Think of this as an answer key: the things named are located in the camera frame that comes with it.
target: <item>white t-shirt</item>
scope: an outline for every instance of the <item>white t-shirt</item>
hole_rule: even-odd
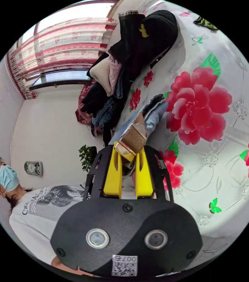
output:
[[[34,256],[51,264],[56,257],[50,239],[60,216],[83,200],[84,187],[61,185],[26,193],[13,208],[10,225]]]

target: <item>window frame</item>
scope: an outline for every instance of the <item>window frame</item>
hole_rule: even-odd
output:
[[[29,87],[30,91],[36,90],[36,89],[41,89],[45,87],[50,87],[50,86],[59,86],[59,85],[72,85],[72,84],[86,84],[90,85],[92,83],[92,78],[89,80],[84,80],[84,79],[65,79],[65,80],[57,80],[57,81],[51,81],[51,82],[44,82],[39,85],[34,85],[36,81],[43,75],[46,75],[48,73],[60,73],[64,71],[85,71],[88,72],[88,68],[83,68],[83,69],[66,69],[66,70],[53,70],[53,71],[48,71],[45,73],[39,74],[35,82]]]

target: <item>yellow logo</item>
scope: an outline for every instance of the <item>yellow logo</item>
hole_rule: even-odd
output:
[[[139,29],[139,31],[142,33],[142,36],[143,36],[144,38],[150,36],[150,35],[147,34],[147,32],[146,32],[145,27],[144,27],[143,24],[141,24],[141,28]]]

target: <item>surgical mask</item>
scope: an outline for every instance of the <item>surgical mask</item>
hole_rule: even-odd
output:
[[[0,184],[10,192],[19,184],[19,178],[16,172],[8,165],[1,165],[0,168]]]

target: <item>bedspread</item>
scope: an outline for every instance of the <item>bedspread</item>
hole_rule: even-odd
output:
[[[191,268],[222,253],[249,222],[249,64],[221,31],[195,25],[199,15],[191,11],[162,1],[139,12],[157,9],[171,11],[180,32],[165,57],[132,84],[118,127],[165,94],[168,109],[147,144],[169,161],[174,201],[202,234]]]

